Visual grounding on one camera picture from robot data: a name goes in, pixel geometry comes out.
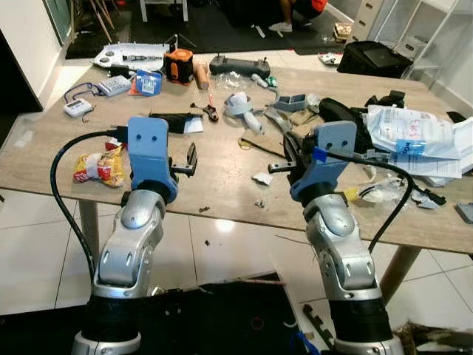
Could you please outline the small black gadget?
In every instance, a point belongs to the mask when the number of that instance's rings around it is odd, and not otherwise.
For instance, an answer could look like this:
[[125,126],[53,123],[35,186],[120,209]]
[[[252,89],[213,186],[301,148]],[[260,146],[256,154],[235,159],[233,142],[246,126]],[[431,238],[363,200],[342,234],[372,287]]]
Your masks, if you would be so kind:
[[383,107],[397,107],[405,108],[405,92],[400,92],[397,90],[389,91],[388,95],[385,97],[379,98],[377,95],[373,95],[371,98],[366,101],[365,106],[383,106]]

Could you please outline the white marker green tip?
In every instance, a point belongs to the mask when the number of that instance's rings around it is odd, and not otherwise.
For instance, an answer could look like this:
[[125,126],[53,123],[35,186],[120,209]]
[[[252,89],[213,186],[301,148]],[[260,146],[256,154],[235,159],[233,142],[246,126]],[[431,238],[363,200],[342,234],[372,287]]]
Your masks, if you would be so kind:
[[256,82],[258,86],[265,89],[274,90],[275,88],[278,87],[277,82],[274,81],[273,78],[263,78],[261,77],[261,75],[258,75],[257,73],[251,74],[251,80]]

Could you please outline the white printed paper sheets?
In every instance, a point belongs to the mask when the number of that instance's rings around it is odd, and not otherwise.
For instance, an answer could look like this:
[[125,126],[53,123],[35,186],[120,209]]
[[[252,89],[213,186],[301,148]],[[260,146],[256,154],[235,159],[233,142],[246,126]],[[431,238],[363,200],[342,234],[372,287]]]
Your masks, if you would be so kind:
[[473,164],[473,118],[453,125],[454,148],[459,158],[426,157],[423,155],[393,155],[392,163],[410,175],[435,178],[460,178]]

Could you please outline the black backpack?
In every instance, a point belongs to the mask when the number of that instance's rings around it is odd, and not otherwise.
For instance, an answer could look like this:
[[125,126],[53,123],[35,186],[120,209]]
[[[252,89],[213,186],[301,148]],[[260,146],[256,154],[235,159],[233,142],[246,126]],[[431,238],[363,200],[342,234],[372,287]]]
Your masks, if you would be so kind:
[[338,73],[401,78],[413,60],[376,41],[353,41],[342,52]]

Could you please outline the grey flat electronic device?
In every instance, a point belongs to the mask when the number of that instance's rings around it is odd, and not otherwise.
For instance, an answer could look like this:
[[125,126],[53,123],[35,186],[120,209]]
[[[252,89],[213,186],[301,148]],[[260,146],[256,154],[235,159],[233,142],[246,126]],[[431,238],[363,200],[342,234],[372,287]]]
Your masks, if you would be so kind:
[[125,78],[124,75],[112,75],[112,77],[105,78],[104,81],[95,84],[95,88],[98,88],[99,94],[105,95],[105,97],[114,97],[131,90],[132,81]]

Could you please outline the yellow red snack wrapper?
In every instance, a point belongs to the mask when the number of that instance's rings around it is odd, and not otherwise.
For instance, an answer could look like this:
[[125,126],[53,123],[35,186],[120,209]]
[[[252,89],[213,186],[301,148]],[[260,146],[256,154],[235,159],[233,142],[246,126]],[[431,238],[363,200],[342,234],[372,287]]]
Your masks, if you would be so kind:
[[100,180],[108,187],[122,187],[127,175],[123,169],[122,152],[125,146],[108,144],[111,149],[99,153],[84,153],[73,166],[73,180],[84,183],[86,180]]

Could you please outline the black floor rug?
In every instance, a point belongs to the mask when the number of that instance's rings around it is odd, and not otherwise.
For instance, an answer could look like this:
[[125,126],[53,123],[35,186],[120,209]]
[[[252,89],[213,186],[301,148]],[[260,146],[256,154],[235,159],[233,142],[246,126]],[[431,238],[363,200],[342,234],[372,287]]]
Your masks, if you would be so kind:
[[81,1],[75,15],[78,33],[67,45],[67,58],[92,58],[105,44],[165,43],[179,35],[179,44],[196,54],[294,50],[300,55],[338,52],[344,45],[334,35],[338,18],[325,11],[311,21],[298,21],[292,33],[277,34],[270,25],[283,19],[279,0],[106,0],[107,11],[92,12]]

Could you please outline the black handheld controller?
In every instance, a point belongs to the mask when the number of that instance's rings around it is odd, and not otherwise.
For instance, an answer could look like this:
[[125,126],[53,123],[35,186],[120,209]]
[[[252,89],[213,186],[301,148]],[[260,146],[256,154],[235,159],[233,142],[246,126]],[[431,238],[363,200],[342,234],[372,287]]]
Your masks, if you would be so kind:
[[264,58],[251,61],[245,60],[245,58],[228,58],[217,55],[209,62],[208,68],[211,75],[236,73],[250,77],[256,74],[260,78],[269,78],[271,74],[270,64]]

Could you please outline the black plastic scrap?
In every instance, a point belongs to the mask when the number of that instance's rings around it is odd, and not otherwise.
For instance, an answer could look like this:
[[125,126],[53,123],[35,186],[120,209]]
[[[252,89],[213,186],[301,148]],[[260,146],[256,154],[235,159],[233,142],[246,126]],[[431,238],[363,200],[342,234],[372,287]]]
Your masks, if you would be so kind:
[[446,198],[431,192],[428,189],[413,189],[412,200],[414,200],[420,209],[439,209],[446,203]]

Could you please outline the orange black tool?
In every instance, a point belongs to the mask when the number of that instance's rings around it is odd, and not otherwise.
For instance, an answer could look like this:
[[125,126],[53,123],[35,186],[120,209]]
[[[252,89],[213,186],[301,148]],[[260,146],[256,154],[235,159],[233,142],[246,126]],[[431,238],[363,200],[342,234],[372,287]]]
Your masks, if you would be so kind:
[[173,84],[189,85],[193,80],[193,52],[177,48],[163,55],[163,74]]

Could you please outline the brown cardboard box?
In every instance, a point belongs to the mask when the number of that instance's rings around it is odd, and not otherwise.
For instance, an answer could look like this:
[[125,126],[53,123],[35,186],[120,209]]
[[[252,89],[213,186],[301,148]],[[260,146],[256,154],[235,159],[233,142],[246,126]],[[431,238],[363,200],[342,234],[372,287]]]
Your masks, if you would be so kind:
[[405,355],[473,355],[471,329],[428,327],[408,321],[393,335],[402,342]]

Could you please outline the grey flat plastic piece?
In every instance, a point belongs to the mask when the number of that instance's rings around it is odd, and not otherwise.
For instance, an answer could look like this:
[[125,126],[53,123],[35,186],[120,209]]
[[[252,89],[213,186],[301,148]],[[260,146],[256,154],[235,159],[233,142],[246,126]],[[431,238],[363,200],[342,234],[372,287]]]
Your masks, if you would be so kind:
[[473,203],[457,203],[454,207],[460,217],[464,220],[464,223],[473,224]]

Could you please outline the tan cylinder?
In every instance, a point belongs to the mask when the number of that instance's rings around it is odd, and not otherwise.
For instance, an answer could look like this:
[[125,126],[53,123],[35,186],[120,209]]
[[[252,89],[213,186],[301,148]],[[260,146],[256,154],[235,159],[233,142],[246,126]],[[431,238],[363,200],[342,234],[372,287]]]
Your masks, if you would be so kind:
[[208,65],[196,62],[196,64],[194,64],[194,78],[200,90],[208,90],[210,87],[210,74]]

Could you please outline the wooden table leg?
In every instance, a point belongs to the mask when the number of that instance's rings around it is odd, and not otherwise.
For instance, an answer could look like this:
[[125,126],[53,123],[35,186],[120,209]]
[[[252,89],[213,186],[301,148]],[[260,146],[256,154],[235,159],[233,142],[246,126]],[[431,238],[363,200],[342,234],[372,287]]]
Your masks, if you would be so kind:
[[382,300],[385,305],[392,300],[393,295],[400,288],[422,251],[422,248],[416,246],[382,244],[382,256],[389,256],[387,267],[379,280]]

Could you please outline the black rubbish bag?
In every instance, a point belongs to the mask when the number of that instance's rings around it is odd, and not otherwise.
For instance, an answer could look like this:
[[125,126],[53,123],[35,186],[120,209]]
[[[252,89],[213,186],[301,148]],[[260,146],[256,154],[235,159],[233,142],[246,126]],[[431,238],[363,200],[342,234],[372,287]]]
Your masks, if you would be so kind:
[[310,355],[282,282],[203,284],[0,317],[0,355],[70,355],[77,334],[141,337],[136,355]]

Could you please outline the black soft bag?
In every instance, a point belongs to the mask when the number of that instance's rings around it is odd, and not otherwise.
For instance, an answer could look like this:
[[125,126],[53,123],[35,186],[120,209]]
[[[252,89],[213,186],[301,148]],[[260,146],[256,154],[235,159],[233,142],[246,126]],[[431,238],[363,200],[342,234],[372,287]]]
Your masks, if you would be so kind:
[[355,152],[363,155],[369,149],[374,149],[374,141],[368,131],[368,127],[362,118],[367,109],[353,109],[341,104],[333,98],[323,98],[320,100],[319,115],[322,122],[349,121],[357,125],[357,136],[355,137]]

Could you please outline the white shelf unit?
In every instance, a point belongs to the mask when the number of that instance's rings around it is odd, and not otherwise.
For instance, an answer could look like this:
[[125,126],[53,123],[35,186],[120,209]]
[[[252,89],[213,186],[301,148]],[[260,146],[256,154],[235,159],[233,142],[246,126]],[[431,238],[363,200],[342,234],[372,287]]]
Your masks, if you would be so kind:
[[351,41],[376,41],[412,61],[403,78],[435,81],[471,34],[473,0],[361,0]]

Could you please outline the person's leg with white shoe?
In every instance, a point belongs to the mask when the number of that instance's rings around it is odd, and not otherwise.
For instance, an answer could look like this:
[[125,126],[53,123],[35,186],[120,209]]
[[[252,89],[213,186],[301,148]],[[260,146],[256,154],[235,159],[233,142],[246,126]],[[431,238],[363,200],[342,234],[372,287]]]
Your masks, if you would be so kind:
[[310,27],[311,21],[322,14],[329,0],[278,0],[282,20],[269,26],[277,33],[291,33],[295,26],[294,14],[301,17],[299,27]]

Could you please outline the white flat controller device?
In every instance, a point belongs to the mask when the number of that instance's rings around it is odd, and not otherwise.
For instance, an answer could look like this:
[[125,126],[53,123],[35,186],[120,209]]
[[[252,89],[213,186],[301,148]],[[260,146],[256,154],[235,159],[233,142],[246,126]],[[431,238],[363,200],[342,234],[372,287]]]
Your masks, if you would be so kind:
[[106,44],[91,62],[103,68],[127,67],[131,70],[160,71],[163,68],[163,56],[169,50],[169,44]]

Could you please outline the clear crumpled plastic wrap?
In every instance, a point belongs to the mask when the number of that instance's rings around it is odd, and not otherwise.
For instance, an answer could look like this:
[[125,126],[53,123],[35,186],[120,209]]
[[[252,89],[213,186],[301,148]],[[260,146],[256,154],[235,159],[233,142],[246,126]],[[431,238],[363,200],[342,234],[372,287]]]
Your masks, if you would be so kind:
[[344,187],[341,196],[347,202],[365,203],[391,203],[398,202],[404,196],[411,196],[415,187],[409,186],[406,179],[401,177],[388,177],[365,185]]

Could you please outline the blue white small box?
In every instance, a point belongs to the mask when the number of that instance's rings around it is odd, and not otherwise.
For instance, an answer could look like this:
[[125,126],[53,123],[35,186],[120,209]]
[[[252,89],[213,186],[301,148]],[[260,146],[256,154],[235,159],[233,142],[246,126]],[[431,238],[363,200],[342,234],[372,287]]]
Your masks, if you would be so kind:
[[133,88],[138,95],[155,97],[162,91],[163,74],[160,71],[146,71],[138,69],[135,73]]

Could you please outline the black fabric pouch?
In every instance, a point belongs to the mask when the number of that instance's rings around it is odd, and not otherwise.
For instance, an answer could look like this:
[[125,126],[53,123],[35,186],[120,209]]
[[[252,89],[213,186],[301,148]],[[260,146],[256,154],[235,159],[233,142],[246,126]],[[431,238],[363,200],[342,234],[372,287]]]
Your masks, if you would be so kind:
[[191,112],[178,112],[178,114],[159,114],[152,112],[148,114],[150,118],[162,119],[168,123],[169,133],[186,133],[187,122],[192,118],[200,118],[200,115],[191,114]]

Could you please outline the grey-blue printed part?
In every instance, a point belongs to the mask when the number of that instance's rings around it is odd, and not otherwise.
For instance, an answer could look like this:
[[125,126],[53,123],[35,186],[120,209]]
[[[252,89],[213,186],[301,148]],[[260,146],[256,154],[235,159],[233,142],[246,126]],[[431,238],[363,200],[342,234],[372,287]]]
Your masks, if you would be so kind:
[[308,106],[308,98],[310,98],[308,94],[282,95],[276,99],[273,107],[284,112],[302,111]]

